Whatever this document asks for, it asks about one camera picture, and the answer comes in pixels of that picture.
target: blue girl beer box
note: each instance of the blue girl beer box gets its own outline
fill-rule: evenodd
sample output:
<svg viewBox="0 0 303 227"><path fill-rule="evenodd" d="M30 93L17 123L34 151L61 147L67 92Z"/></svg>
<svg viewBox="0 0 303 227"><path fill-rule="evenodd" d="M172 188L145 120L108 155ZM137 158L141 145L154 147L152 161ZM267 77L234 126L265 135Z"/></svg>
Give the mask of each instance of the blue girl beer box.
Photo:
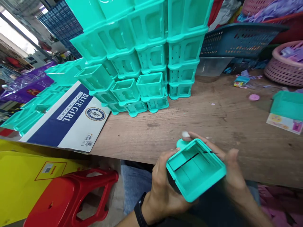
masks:
<svg viewBox="0 0 303 227"><path fill-rule="evenodd" d="M88 93L76 82L20 141L89 153L110 109Z"/></svg>

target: pink plastic basket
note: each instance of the pink plastic basket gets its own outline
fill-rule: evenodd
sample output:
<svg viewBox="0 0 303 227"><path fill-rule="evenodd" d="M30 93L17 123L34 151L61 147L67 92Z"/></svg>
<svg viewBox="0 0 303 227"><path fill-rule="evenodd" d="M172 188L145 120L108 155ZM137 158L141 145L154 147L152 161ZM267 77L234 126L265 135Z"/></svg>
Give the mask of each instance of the pink plastic basket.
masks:
<svg viewBox="0 0 303 227"><path fill-rule="evenodd" d="M245 16L255 15L260 10L264 9L274 0L245 0L242 8L242 13Z"/></svg>
<svg viewBox="0 0 303 227"><path fill-rule="evenodd" d="M303 63L286 59L280 55L280 51L285 47L294 47L300 42L303 40L284 43L276 47L272 52L272 59L265 67L265 76L280 84L303 87Z"/></svg>

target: red plastic stool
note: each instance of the red plastic stool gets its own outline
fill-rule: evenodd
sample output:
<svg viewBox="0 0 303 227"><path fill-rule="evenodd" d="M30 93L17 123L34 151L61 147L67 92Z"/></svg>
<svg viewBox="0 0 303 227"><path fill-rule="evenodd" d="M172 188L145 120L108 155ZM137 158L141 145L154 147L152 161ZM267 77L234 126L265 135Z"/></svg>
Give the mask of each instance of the red plastic stool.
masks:
<svg viewBox="0 0 303 227"><path fill-rule="evenodd" d="M102 175L87 177L93 172ZM118 178L117 171L90 169L53 179L28 215L23 227L87 227L96 221L104 220L108 213L104 210L105 205ZM103 186L104 192L97 212L85 220L77 217L86 195Z"/></svg>

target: jeans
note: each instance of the jeans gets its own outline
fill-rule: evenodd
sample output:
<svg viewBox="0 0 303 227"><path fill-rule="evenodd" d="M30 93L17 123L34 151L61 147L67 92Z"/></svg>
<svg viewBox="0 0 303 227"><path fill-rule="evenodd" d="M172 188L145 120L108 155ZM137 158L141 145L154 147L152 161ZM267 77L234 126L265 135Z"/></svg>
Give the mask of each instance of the jeans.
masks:
<svg viewBox="0 0 303 227"><path fill-rule="evenodd" d="M129 161L121 160L121 175L125 191L125 215L133 211L144 192L149 192L152 189L151 169L152 166L140 168L140 163L131 164ZM260 205L257 183L254 181L246 181L246 183L255 201ZM209 227L246 226L243 217L227 198L222 181L217 182L203 193L199 198L199 203L188 212L203 220Z"/></svg>

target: wooden table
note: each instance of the wooden table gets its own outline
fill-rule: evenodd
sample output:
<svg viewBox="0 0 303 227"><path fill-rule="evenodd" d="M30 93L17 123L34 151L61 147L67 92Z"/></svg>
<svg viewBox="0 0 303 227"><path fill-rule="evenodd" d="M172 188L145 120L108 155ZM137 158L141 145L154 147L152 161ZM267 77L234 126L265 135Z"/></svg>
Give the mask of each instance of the wooden table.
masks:
<svg viewBox="0 0 303 227"><path fill-rule="evenodd" d="M135 118L110 115L91 154L155 164L161 152L176 147L182 131L193 131L224 151L239 149L246 179L303 188L303 136L266 124L278 89L265 78L255 82L272 87L260 91L233 87L234 80L196 76L192 96L169 99L167 109ZM249 101L250 94L261 98Z"/></svg>

